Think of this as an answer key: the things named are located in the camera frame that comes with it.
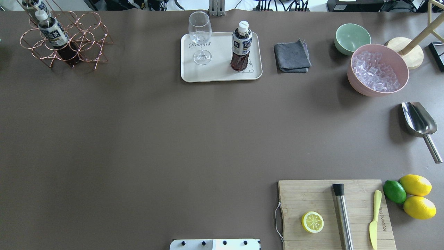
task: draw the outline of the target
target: round wooden base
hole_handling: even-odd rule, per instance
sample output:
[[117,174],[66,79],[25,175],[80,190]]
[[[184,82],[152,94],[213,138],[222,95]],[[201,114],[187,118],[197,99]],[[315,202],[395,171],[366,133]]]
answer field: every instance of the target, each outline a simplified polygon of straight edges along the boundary
[[[412,40],[406,37],[395,37],[387,42],[386,46],[399,53],[404,49]],[[424,60],[424,52],[419,45],[416,45],[409,53],[401,55],[407,64],[408,69],[416,69]]]

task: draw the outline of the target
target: folded napkin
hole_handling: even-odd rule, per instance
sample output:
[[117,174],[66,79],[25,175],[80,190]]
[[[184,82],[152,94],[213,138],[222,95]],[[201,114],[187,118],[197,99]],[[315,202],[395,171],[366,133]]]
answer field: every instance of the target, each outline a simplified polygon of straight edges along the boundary
[[301,39],[293,43],[278,43],[274,46],[279,69],[285,73],[307,73],[311,63],[307,44]]

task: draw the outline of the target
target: pink bowl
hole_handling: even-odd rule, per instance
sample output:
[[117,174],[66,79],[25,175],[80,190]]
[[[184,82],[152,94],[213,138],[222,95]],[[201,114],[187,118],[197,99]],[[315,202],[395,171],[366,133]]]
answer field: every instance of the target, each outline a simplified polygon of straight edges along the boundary
[[350,63],[347,69],[347,77],[349,79],[349,82],[351,86],[358,91],[359,93],[369,96],[369,97],[381,97],[386,96],[395,92],[400,91],[405,87],[408,81],[408,68],[405,64],[402,57],[396,53],[391,48],[388,48],[384,45],[380,44],[366,44],[361,47],[359,47],[352,55],[352,58],[361,54],[363,51],[368,52],[380,52],[382,53],[382,58],[380,60],[381,63],[385,63],[386,65],[390,65],[393,68],[393,71],[395,72],[396,76],[398,77],[398,82],[400,84],[400,87],[398,90],[393,92],[381,92],[376,91],[374,89],[371,89],[367,87],[364,83],[362,83],[355,75],[352,69],[352,60],[350,59]]

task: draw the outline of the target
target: cutting board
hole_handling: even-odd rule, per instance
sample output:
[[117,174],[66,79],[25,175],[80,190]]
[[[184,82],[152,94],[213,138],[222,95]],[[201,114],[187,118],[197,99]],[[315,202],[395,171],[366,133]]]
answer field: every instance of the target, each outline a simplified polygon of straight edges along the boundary
[[[372,250],[369,223],[373,220],[373,196],[382,190],[381,180],[280,180],[284,250],[342,250],[340,221],[336,217],[332,184],[343,183],[345,203],[355,250]],[[324,219],[319,233],[302,228],[302,216],[318,212]],[[377,230],[378,250],[396,250],[385,196],[382,196]]]

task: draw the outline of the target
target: citrus fruit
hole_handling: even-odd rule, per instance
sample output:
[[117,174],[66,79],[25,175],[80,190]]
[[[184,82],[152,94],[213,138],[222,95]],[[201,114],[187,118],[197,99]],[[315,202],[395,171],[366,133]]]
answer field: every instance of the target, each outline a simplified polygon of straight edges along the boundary
[[397,181],[386,181],[382,189],[387,198],[394,203],[402,204],[407,196],[404,188]]
[[319,233],[324,228],[324,219],[316,212],[307,212],[302,216],[302,227],[307,232]]
[[404,187],[405,192],[411,195],[425,196],[432,190],[430,182],[416,174],[408,174],[401,177],[399,183]]
[[415,219],[427,220],[435,216],[436,207],[421,196],[410,196],[404,202],[404,211]]

